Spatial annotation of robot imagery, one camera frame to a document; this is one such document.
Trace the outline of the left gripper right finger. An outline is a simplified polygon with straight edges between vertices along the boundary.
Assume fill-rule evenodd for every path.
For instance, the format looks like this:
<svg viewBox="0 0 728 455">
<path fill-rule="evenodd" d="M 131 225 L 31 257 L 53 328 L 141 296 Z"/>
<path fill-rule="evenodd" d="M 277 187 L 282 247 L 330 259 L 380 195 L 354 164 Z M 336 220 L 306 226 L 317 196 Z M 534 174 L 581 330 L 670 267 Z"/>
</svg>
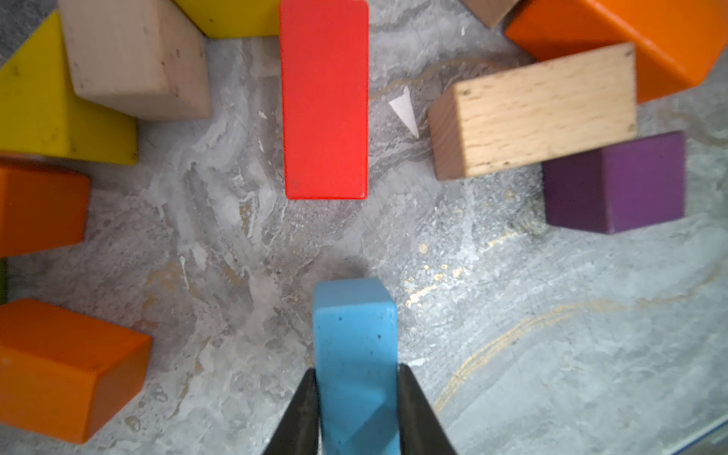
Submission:
<svg viewBox="0 0 728 455">
<path fill-rule="evenodd" d="M 397 377 L 397 415 L 403 455 L 456 455 L 411 368 L 401 363 Z"/>
</svg>

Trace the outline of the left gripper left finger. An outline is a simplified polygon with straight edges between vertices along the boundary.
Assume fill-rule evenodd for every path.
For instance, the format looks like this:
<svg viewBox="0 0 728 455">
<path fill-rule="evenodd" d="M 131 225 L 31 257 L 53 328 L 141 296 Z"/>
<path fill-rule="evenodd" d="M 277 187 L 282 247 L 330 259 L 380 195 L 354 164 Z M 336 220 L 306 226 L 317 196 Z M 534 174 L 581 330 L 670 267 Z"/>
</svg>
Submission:
<svg viewBox="0 0 728 455">
<path fill-rule="evenodd" d="M 320 440 L 320 395 L 316 370 L 308 369 L 263 455 L 317 455 Z"/>
</svg>

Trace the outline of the light blue block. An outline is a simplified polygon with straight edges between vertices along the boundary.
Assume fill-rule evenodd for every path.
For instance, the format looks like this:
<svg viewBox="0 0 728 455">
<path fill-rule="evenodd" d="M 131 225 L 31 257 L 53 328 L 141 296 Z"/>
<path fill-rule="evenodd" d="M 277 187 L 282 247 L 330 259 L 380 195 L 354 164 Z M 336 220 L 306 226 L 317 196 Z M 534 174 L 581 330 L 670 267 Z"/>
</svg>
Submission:
<svg viewBox="0 0 728 455">
<path fill-rule="evenodd" d="M 325 454 L 398 454 L 397 307 L 380 280 L 314 288 L 315 369 Z"/>
</svg>

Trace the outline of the purple cube block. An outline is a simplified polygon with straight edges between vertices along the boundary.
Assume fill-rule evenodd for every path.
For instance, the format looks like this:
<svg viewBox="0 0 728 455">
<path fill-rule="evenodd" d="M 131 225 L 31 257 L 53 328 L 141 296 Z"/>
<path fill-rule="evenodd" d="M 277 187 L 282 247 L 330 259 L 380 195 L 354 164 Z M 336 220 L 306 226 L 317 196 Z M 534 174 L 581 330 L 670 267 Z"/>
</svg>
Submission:
<svg viewBox="0 0 728 455">
<path fill-rule="evenodd" d="M 602 234 L 684 217 L 686 136 L 670 132 L 542 163 L 546 222 Z"/>
</svg>

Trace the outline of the natural wood block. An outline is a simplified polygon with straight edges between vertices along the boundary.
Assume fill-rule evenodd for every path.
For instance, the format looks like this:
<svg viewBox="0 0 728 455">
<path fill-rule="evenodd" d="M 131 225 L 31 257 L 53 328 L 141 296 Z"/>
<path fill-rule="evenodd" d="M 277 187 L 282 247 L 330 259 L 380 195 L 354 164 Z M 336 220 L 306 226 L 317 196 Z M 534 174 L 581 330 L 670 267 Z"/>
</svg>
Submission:
<svg viewBox="0 0 728 455">
<path fill-rule="evenodd" d="M 212 115 L 205 38 L 172 1 L 58 4 L 75 93 L 144 121 Z"/>
<path fill-rule="evenodd" d="M 484 176 L 632 140 L 635 46 L 453 83 L 428 110 L 436 177 Z"/>
<path fill-rule="evenodd" d="M 517 7 L 519 0 L 462 0 L 462 3 L 487 28 L 496 28 Z"/>
</svg>

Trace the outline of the red block front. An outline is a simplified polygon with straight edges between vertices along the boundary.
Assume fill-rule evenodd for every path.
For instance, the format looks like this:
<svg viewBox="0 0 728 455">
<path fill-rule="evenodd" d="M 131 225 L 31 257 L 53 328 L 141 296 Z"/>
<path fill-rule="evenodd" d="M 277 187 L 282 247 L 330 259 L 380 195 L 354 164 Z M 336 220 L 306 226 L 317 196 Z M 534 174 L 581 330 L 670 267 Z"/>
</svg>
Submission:
<svg viewBox="0 0 728 455">
<path fill-rule="evenodd" d="M 287 198 L 365 198 L 368 3 L 281 2 L 280 49 Z"/>
</svg>

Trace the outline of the yellow triangle block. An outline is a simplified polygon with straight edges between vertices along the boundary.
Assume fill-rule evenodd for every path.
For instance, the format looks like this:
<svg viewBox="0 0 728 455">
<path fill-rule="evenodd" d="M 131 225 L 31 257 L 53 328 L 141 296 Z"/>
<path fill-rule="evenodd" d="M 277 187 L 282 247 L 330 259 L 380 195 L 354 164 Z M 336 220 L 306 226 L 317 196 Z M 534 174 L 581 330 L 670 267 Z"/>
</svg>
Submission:
<svg viewBox="0 0 728 455">
<path fill-rule="evenodd" d="M 74 92 L 53 11 L 1 68 L 1 150 L 133 165 L 136 119 Z"/>
</svg>

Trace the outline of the yellow rectangular block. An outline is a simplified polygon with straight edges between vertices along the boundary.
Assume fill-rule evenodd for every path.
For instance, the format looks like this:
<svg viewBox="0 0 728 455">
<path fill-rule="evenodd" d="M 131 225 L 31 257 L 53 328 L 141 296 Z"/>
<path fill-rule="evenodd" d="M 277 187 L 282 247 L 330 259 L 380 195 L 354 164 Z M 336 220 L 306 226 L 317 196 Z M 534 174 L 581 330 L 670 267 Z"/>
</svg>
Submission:
<svg viewBox="0 0 728 455">
<path fill-rule="evenodd" d="M 174 0 L 208 38 L 278 36 L 279 0 Z"/>
</svg>

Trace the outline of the green block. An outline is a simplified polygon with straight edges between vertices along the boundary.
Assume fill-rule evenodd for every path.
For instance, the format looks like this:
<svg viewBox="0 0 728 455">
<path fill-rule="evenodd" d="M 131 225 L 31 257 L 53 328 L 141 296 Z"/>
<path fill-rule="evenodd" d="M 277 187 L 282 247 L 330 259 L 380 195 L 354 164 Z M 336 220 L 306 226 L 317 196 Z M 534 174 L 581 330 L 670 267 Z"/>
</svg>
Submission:
<svg viewBox="0 0 728 455">
<path fill-rule="evenodd" d="M 8 301 L 8 262 L 7 258 L 0 259 L 0 304 Z"/>
</svg>

